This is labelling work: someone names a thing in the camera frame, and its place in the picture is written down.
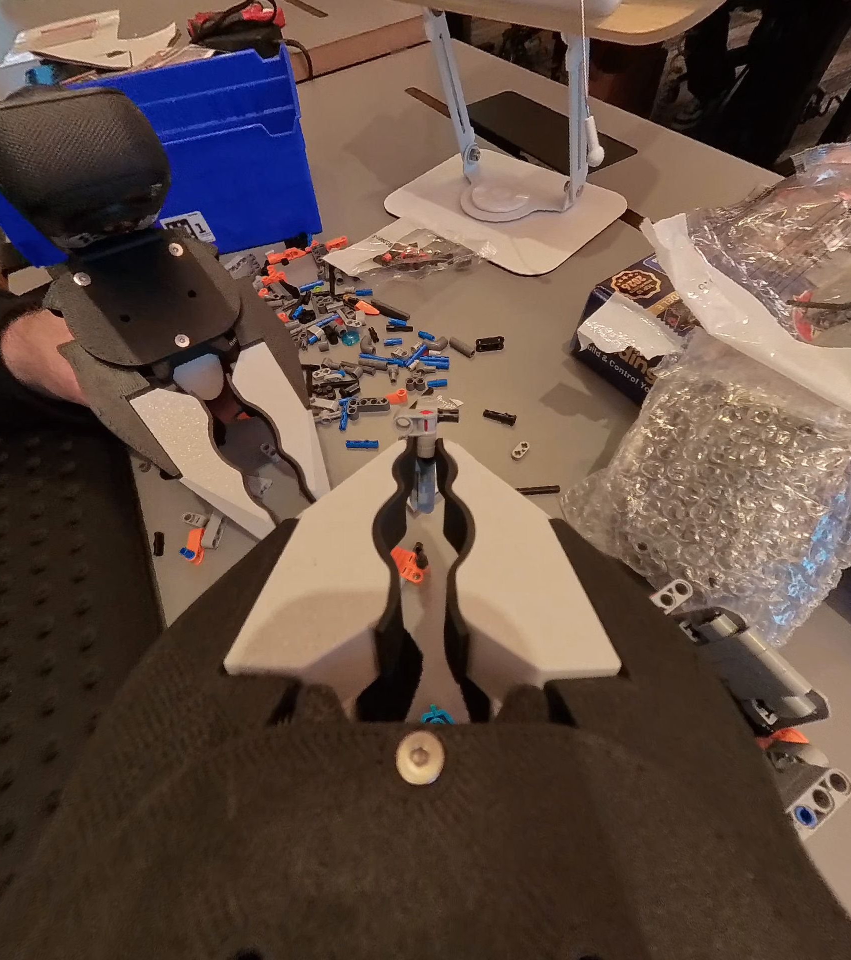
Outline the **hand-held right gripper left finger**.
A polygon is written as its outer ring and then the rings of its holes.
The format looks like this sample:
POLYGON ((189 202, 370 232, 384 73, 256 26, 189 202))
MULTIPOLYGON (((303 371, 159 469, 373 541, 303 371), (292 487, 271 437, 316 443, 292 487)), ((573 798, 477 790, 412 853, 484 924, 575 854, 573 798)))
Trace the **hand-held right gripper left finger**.
POLYGON ((392 550, 407 534, 413 439, 398 441, 299 516, 225 657, 233 676, 331 688, 364 721, 407 719, 423 669, 392 550))

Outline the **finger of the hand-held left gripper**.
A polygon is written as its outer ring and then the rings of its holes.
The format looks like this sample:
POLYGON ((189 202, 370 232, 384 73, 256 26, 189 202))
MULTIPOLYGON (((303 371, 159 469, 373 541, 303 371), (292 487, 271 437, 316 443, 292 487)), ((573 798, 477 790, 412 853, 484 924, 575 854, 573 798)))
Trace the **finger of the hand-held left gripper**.
POLYGON ((231 387, 269 423, 303 494, 311 500, 323 498, 331 483, 296 348, 274 351, 265 341, 242 346, 232 368, 231 387))
POLYGON ((169 456, 184 486, 254 537, 276 527, 244 485, 242 474, 218 452, 204 403, 175 390, 148 390, 131 408, 169 456))

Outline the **grey brick assembly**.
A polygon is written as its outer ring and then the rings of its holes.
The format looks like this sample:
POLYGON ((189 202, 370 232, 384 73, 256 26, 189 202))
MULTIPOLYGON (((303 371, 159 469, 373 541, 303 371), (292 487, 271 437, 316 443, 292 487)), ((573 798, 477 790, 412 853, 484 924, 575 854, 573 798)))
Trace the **grey brick assembly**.
POLYGON ((456 402, 443 399, 440 399, 437 406, 427 404, 422 409, 409 410, 406 414, 395 417, 396 431, 415 443, 413 486, 408 497, 408 509, 412 514, 428 515, 435 508, 438 496, 438 426, 458 421, 459 406, 456 402))

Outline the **grey desk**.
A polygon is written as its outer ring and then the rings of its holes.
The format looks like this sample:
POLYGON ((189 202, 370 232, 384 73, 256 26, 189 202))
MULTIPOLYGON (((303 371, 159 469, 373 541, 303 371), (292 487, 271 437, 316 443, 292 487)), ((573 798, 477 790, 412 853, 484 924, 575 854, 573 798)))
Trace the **grey desk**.
MULTIPOLYGON (((299 104, 323 225, 360 239, 387 218, 384 200, 452 157, 449 120, 408 89, 439 97, 426 45, 314 78, 299 104)), ((596 179, 638 214, 659 217, 736 200, 771 178, 758 168, 671 134, 614 107, 593 107, 599 127, 636 154, 596 179)), ((603 465, 635 417, 635 406, 568 355, 595 284, 649 252, 632 222, 616 221, 558 269, 520 277, 482 263, 454 279, 395 285, 395 303, 446 333, 505 336, 504 351, 453 366, 451 395, 465 403, 451 430, 490 470, 515 486, 563 488, 603 465), (516 414, 513 427, 484 409, 516 414), (511 450, 530 444, 515 462, 511 450)), ((851 777, 851 570, 787 642, 784 654, 828 698, 831 716, 809 737, 851 777)), ((851 913, 851 800, 806 849, 851 913)))

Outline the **person's left hand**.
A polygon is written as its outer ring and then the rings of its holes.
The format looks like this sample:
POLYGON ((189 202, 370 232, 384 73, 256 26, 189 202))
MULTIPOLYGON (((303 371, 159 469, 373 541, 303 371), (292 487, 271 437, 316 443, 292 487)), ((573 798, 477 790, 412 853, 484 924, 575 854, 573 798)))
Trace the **person's left hand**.
POLYGON ((0 338, 6 369, 22 385, 57 401, 88 407, 75 371, 60 348, 73 342, 66 321, 46 308, 9 323, 0 338))

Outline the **pile of loose brick parts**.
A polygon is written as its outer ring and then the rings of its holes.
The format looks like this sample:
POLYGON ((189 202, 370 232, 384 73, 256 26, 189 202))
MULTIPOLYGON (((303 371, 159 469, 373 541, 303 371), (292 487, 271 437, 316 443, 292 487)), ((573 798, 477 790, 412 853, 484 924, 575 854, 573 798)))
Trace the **pile of loose brick parts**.
POLYGON ((236 280, 249 282, 265 306, 275 310, 299 354, 313 420, 336 424, 344 433, 361 413, 384 405, 397 415, 437 406, 440 400, 459 406, 450 395, 454 357, 477 356, 475 343, 463 333, 447 333, 436 320, 424 320, 396 304, 396 285, 438 277, 466 276, 489 261, 493 247, 483 241, 468 245, 491 248, 487 259, 470 270, 444 270, 418 278, 355 279, 326 263, 330 251, 353 244, 347 235, 307 234, 290 246, 271 246, 229 254, 224 264, 236 280))

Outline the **small orange blue brick piece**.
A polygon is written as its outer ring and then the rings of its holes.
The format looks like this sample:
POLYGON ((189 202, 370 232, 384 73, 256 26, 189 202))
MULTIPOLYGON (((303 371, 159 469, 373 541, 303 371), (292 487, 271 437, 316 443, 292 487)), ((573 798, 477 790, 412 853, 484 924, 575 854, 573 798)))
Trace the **small orange blue brick piece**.
POLYGON ((201 565, 207 550, 216 550, 227 525, 226 516, 218 510, 209 514, 187 511, 181 520, 189 527, 185 546, 179 548, 179 555, 194 566, 201 565))

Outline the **blue plastic bin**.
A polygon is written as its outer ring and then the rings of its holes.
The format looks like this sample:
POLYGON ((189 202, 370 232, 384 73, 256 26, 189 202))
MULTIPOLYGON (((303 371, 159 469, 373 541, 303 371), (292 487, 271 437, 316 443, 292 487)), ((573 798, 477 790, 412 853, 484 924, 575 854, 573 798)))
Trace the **blue plastic bin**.
POLYGON ((320 234, 288 54, 218 54, 1 100, 0 228, 35 266, 161 229, 221 254, 320 234))

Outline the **small bag of brick parts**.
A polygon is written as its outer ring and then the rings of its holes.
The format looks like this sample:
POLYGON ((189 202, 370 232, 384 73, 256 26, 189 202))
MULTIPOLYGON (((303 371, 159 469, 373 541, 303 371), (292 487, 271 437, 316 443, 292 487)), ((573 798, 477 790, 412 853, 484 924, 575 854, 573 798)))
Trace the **small bag of brick parts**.
POLYGON ((418 279, 443 271, 471 270, 487 259, 491 250, 487 246, 475 250, 399 220, 360 241, 329 251, 324 261, 356 280, 418 279))

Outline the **black studded mat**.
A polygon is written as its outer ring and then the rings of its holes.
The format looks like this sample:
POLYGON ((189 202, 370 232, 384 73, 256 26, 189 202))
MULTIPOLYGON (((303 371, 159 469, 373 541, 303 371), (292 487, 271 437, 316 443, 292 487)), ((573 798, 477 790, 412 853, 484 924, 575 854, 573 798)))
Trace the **black studded mat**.
POLYGON ((125 448, 0 433, 0 899, 162 624, 125 448))

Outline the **bubble wrap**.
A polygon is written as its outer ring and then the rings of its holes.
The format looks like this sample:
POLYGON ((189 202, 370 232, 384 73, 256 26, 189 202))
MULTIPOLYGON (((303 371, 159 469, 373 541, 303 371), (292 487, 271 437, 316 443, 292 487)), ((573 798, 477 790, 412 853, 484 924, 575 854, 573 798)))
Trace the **bubble wrap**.
POLYGON ((851 567, 851 413, 740 354, 668 362, 563 517, 653 587, 781 646, 851 567))

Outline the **grey motorised brick model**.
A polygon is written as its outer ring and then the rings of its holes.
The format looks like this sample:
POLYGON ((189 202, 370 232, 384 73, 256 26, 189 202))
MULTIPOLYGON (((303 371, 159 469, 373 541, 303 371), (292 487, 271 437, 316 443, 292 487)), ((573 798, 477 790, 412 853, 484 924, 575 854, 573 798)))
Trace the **grey motorised brick model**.
POLYGON ((675 579, 650 601, 674 620, 720 679, 767 761, 786 817, 807 841, 851 799, 851 779, 808 738, 830 704, 739 614, 693 607, 693 587, 675 579))

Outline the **dark blue toy set box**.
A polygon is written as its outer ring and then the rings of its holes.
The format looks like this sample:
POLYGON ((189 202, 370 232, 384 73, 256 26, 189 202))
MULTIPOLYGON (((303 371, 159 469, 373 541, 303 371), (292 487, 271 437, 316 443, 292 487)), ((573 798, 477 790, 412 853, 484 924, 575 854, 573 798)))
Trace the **dark blue toy set box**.
POLYGON ((655 254, 600 281, 587 296, 571 355, 643 404, 665 358, 682 352, 699 322, 655 254))

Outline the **loose papers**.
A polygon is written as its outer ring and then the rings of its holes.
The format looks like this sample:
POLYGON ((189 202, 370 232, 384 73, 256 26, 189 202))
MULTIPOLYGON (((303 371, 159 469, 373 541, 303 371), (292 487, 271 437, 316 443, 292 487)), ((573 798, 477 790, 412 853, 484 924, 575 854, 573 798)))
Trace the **loose papers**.
POLYGON ((215 50, 186 42, 175 23, 154 32, 120 36, 120 12, 105 10, 21 30, 0 66, 39 61, 100 72, 137 71, 211 58, 215 50))

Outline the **white book stand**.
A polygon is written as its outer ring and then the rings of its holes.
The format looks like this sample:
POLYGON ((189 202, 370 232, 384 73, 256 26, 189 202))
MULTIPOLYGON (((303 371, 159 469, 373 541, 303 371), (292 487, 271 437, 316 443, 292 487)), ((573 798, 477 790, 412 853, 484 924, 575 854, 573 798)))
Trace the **white book stand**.
POLYGON ((588 181, 604 161, 588 102, 590 39, 660 42, 706 18, 719 2, 428 2, 422 8, 458 158, 396 189, 385 209, 525 277, 550 273, 618 220, 621 194, 588 181), (568 173, 481 150, 470 121, 447 12, 561 31, 568 78, 568 173))

